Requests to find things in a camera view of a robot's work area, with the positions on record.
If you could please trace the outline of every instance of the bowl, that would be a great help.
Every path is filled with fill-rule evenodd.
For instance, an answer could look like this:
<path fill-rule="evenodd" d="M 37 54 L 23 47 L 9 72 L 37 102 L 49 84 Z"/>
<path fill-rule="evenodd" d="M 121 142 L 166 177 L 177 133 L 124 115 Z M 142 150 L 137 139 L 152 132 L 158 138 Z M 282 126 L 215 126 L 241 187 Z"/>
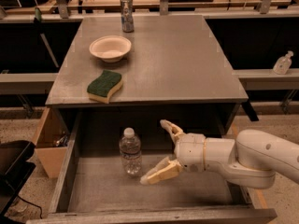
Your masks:
<path fill-rule="evenodd" d="M 115 63 L 130 51 L 131 46 L 127 38 L 109 35 L 93 41 L 90 45 L 90 52 L 106 63 Z"/>

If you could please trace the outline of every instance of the bottle cap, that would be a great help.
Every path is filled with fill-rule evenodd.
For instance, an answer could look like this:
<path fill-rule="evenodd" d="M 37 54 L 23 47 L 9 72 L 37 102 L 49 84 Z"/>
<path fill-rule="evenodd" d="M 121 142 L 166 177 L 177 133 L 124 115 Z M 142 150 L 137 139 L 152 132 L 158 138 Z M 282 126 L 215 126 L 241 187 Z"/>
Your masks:
<path fill-rule="evenodd" d="M 126 128 L 123 132 L 123 135 L 126 137 L 126 138 L 132 138 L 134 137 L 135 135 L 135 132 L 132 128 Z"/>
<path fill-rule="evenodd" d="M 291 50 L 288 50 L 288 54 L 286 54 L 286 57 L 291 58 L 293 56 L 293 52 Z"/>

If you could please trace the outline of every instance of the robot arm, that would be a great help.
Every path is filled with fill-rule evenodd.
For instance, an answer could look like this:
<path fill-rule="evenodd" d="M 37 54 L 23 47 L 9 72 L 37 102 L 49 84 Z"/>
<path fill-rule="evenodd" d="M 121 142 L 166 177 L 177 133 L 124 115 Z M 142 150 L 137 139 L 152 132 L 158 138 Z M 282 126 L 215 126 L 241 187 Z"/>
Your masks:
<path fill-rule="evenodd" d="M 141 178 L 153 184 L 188 172 L 217 172 L 227 181 L 256 189 L 270 188 L 275 173 L 299 183 L 299 146 L 272 134 L 255 130 L 241 132 L 233 139 L 206 138 L 184 133 L 167 120 L 161 125 L 174 141 L 176 160 L 164 159 Z"/>

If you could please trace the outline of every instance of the yellow sponge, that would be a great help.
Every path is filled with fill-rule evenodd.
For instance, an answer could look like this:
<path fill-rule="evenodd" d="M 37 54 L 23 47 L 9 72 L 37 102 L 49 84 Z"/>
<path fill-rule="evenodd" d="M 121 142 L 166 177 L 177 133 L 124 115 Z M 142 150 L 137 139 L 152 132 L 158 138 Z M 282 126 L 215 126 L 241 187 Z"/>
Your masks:
<path fill-rule="evenodd" d="M 108 104 L 111 95 L 118 91 L 122 84 L 120 73 L 104 70 L 102 75 L 87 87 L 87 93 L 90 99 Z"/>

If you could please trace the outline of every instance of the black chair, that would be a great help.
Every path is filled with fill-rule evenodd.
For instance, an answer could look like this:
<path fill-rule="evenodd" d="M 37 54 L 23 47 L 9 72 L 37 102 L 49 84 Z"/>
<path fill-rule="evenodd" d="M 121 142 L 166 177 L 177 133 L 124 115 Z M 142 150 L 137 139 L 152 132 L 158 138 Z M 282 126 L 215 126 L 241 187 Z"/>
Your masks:
<path fill-rule="evenodd" d="M 35 145 L 19 140 L 0 145 L 0 223 L 20 223 L 4 217 L 6 211 L 18 196 L 28 177 L 36 168 L 29 162 Z"/>

